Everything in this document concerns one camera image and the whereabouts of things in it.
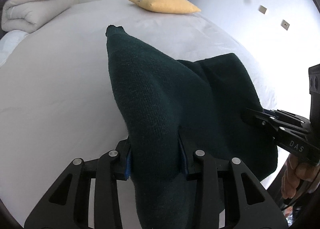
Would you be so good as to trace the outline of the person's right hand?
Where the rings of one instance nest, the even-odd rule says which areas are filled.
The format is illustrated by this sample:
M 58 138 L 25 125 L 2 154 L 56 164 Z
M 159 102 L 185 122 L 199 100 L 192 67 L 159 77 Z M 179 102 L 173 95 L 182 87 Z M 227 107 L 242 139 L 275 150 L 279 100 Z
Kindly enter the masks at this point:
M 298 197 L 298 186 L 301 181 L 310 182 L 308 193 L 313 193 L 319 186 L 319 165 L 316 167 L 300 162 L 298 157 L 289 154 L 286 160 L 286 171 L 281 179 L 281 194 L 283 199 Z

